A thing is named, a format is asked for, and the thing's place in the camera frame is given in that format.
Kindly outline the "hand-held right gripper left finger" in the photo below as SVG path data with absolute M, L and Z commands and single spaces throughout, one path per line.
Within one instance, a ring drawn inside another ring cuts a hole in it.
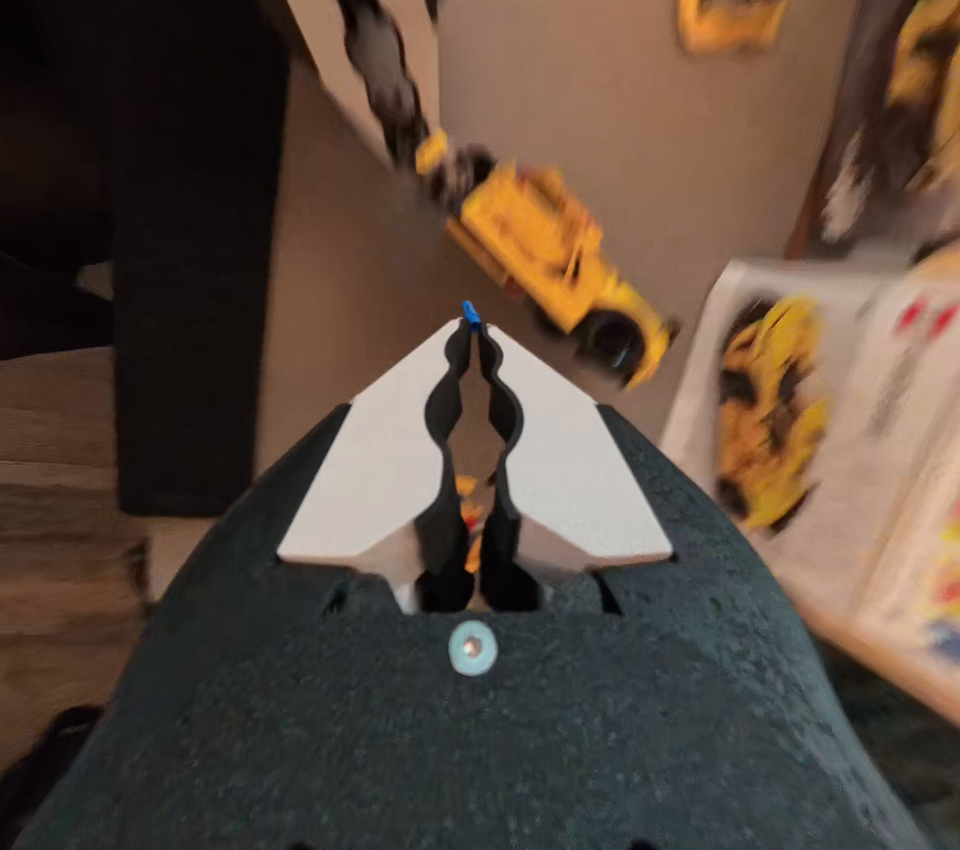
M 287 564 L 381 577 L 402 612 L 465 542 L 449 437 L 471 363 L 467 319 L 443 324 L 346 408 L 277 548 Z

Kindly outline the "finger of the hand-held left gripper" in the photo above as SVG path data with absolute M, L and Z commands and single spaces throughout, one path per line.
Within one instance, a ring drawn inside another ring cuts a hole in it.
M 426 0 L 372 0 L 394 31 L 405 76 L 413 83 L 420 113 L 430 131 L 441 123 L 440 53 L 437 22 Z
M 382 124 L 370 103 L 364 74 L 349 57 L 347 26 L 337 0 L 286 2 L 324 91 L 374 155 L 390 165 L 393 159 Z M 373 66 L 375 96 L 385 100 L 393 93 L 391 86 L 409 75 L 402 41 L 402 23 L 406 20 L 409 0 L 379 2 L 387 15 L 386 23 L 365 23 L 359 41 L 363 45 L 375 41 L 373 50 L 361 51 L 361 62 Z

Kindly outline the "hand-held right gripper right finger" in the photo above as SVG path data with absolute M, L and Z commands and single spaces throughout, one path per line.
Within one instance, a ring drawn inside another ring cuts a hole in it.
M 479 589 L 534 611 L 542 586 L 668 561 L 673 546 L 601 405 L 501 329 L 477 332 L 488 418 L 503 441 L 482 531 Z

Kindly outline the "yellow toy brick car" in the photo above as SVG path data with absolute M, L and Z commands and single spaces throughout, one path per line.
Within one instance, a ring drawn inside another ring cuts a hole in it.
M 679 328 L 607 257 L 604 232 L 560 171 L 454 148 L 438 131 L 414 167 L 444 229 L 491 280 L 532 309 L 545 331 L 625 389 L 651 379 Z

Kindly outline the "white car instruction booklet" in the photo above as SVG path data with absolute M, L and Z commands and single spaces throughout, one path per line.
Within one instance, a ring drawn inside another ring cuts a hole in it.
M 732 261 L 714 284 L 661 447 L 787 592 L 852 616 L 889 507 L 870 461 L 869 359 L 903 274 Z

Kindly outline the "black dimpled mat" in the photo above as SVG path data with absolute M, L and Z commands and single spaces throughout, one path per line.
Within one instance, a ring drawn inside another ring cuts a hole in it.
M 135 79 L 109 162 L 118 500 L 216 518 L 254 478 L 289 58 L 267 31 Z

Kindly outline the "colourful printed board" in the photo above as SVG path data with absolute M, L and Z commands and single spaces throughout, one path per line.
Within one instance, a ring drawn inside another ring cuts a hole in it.
M 958 250 L 905 273 L 870 313 L 830 432 L 822 555 L 841 595 L 820 636 L 958 724 Z

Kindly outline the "dark car set box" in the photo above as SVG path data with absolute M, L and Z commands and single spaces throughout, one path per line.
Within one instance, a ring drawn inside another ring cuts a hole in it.
M 844 155 L 858 136 L 854 179 L 862 183 L 879 145 L 880 121 L 899 33 L 919 0 L 857 0 L 846 41 L 827 133 L 794 229 L 786 243 L 786 259 L 812 254 L 822 238 L 822 212 L 830 187 L 844 167 Z

